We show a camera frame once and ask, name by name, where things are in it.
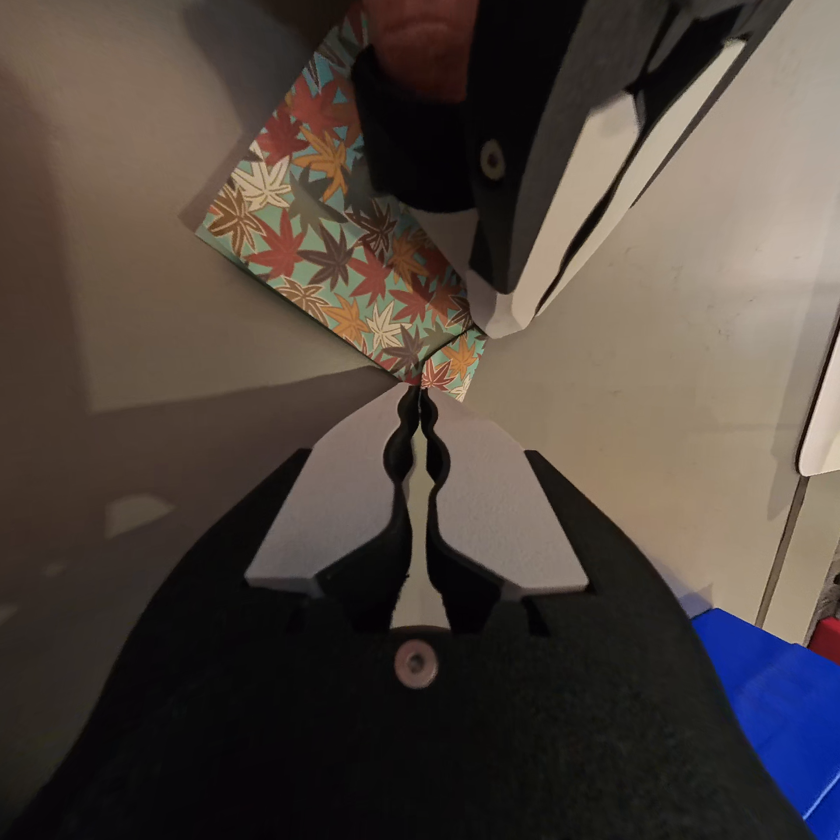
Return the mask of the leaf-patterned origami paper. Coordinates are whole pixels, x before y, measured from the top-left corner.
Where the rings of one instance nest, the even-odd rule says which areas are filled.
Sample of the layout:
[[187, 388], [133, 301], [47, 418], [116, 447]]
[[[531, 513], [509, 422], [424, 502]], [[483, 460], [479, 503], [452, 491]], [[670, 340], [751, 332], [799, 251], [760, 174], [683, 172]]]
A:
[[397, 380], [465, 399], [487, 337], [457, 269], [370, 182], [350, 80], [361, 3], [313, 52], [196, 235]]

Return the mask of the white rounded panel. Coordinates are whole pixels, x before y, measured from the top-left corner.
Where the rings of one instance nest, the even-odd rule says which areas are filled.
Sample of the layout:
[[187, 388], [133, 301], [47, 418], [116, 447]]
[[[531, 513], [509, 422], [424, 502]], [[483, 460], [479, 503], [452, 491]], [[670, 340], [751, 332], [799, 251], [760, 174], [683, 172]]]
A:
[[797, 454], [805, 477], [839, 470], [839, 326], [836, 326]]

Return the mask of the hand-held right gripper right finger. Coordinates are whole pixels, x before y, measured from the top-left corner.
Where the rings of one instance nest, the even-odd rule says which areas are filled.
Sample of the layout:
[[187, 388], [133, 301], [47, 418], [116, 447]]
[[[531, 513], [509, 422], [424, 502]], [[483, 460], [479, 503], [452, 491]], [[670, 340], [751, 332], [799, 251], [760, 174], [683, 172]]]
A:
[[442, 392], [421, 392], [429, 580], [454, 634], [498, 603], [584, 592], [589, 579], [520, 444]]

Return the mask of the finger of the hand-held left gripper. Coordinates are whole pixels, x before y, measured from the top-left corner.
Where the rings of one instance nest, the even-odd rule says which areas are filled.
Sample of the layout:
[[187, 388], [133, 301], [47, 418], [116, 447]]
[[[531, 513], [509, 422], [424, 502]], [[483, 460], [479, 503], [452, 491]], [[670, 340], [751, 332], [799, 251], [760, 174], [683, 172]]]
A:
[[583, 244], [575, 250], [561, 270], [553, 288], [546, 292], [538, 305], [537, 313], [541, 313], [559, 295], [560, 290], [594, 255], [629, 208], [634, 205], [744, 47], [745, 42], [740, 38], [727, 41], [709, 66], [688, 86], [675, 103], [666, 109], [665, 114], [656, 122], [642, 142], [638, 152], [633, 155], [633, 159], [630, 160], [629, 166], [621, 176], [604, 213], [597, 220], [593, 230], [584, 238]]
[[590, 111], [514, 291], [495, 290], [478, 269], [477, 257], [470, 258], [470, 316], [486, 336], [501, 339], [529, 326], [568, 248], [612, 186], [640, 132], [635, 99], [626, 91]]

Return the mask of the blue plastic box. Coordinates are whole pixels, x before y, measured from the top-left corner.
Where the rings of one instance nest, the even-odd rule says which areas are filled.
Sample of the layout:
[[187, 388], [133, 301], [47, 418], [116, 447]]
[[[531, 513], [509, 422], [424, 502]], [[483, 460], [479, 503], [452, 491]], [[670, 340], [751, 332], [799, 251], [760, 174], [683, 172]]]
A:
[[764, 768], [817, 838], [838, 839], [838, 665], [720, 609], [691, 622]]

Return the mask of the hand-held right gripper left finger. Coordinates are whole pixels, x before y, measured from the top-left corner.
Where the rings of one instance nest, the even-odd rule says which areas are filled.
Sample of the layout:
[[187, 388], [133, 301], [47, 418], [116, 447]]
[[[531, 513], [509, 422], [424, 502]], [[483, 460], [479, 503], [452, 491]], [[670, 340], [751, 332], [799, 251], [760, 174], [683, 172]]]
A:
[[404, 484], [419, 394], [397, 384], [311, 448], [247, 568], [250, 586], [330, 599], [362, 632], [391, 628], [412, 562]]

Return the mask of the person's left hand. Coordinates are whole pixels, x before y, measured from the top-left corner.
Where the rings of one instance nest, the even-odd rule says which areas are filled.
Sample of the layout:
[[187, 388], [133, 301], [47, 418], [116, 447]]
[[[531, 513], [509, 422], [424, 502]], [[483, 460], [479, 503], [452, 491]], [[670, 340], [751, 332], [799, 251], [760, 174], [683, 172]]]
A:
[[431, 101], [466, 98], [478, 1], [370, 1], [364, 8], [377, 59], [391, 79]]

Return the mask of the red object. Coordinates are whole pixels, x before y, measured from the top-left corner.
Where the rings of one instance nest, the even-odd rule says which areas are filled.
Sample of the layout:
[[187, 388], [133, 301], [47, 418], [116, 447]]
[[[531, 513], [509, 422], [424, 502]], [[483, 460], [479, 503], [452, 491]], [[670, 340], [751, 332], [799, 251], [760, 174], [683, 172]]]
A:
[[808, 649], [835, 665], [840, 665], [840, 622], [835, 616], [823, 618], [814, 627]]

